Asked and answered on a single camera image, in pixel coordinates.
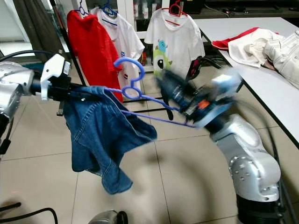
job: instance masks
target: blue denim shirt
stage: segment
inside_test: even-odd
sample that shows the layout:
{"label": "blue denim shirt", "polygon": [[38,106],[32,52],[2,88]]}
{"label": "blue denim shirt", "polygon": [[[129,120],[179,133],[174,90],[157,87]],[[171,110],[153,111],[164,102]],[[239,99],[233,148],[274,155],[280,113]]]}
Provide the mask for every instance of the blue denim shirt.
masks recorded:
{"label": "blue denim shirt", "polygon": [[157,138],[153,126],[127,110],[103,86],[76,89],[99,96],[98,101],[66,101],[64,117],[71,131],[72,169],[102,177],[109,194],[128,190],[132,181],[119,168],[125,152]]}

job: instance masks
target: robotic arm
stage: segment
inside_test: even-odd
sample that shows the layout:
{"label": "robotic arm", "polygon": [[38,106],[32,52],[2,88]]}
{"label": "robotic arm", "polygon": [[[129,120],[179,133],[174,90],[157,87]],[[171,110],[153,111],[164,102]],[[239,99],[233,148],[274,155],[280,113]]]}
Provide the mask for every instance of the robotic arm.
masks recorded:
{"label": "robotic arm", "polygon": [[[97,100],[95,96],[75,91],[80,85],[71,83],[67,76],[69,67],[60,55],[47,61],[41,74],[17,63],[0,62],[0,138],[21,96],[40,93],[43,100]],[[227,110],[232,104],[240,82],[238,75],[221,75],[212,80],[211,86],[194,89],[167,70],[157,78],[164,95],[179,105],[187,120],[210,132],[211,139],[227,159],[237,194],[240,223],[278,224],[282,217],[278,206],[279,165],[264,149],[257,131],[248,122],[237,114],[229,115],[221,110]]]}

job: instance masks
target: white table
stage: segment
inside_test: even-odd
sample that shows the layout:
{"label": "white table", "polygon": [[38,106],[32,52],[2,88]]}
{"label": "white table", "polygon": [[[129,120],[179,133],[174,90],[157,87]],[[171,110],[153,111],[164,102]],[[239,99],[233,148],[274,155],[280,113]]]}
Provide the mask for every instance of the white table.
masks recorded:
{"label": "white table", "polygon": [[[299,29],[282,18],[204,19],[195,22],[208,41],[231,38],[253,27],[266,28],[283,36]],[[245,85],[299,148],[299,90],[273,70],[241,65],[231,59],[227,51],[220,52],[233,67],[240,69]]]}

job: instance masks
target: red garment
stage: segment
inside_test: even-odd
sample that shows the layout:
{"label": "red garment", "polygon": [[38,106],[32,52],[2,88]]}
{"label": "red garment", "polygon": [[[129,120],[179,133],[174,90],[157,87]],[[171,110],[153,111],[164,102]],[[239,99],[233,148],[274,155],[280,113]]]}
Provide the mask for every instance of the red garment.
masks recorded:
{"label": "red garment", "polygon": [[213,41],[212,42],[212,46],[214,48],[219,49],[219,50],[228,50],[228,42],[233,41],[235,39],[238,39],[238,38],[240,38],[242,36],[245,36],[247,34],[250,34],[250,33],[254,32],[254,31],[256,31],[258,28],[259,27],[253,27],[253,28],[251,28],[249,30],[246,30],[245,32],[239,34],[238,36],[235,36],[233,38],[228,38],[228,39],[223,40],[223,41]]}
{"label": "red garment", "polygon": [[[114,67],[118,59],[115,46],[96,15],[81,18],[72,10],[67,14],[67,26],[71,47],[78,56],[82,71],[90,85],[102,85],[120,89],[118,72]],[[122,102],[122,94],[114,93]]]}

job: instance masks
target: cartoon print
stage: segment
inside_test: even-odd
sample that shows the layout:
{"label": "cartoon print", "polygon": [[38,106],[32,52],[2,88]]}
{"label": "cartoon print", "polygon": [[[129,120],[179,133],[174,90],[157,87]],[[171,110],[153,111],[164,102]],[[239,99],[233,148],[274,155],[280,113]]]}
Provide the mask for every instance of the cartoon print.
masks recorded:
{"label": "cartoon print", "polygon": [[162,71],[162,69],[171,68],[172,61],[168,60],[165,53],[161,51],[158,46],[156,46],[153,52],[153,56],[154,56],[154,75],[158,75]]}
{"label": "cartoon print", "polygon": [[168,47],[168,45],[166,45],[165,41],[158,40],[158,47],[159,47],[160,51],[162,51],[163,53],[165,53],[166,52],[166,48]]}

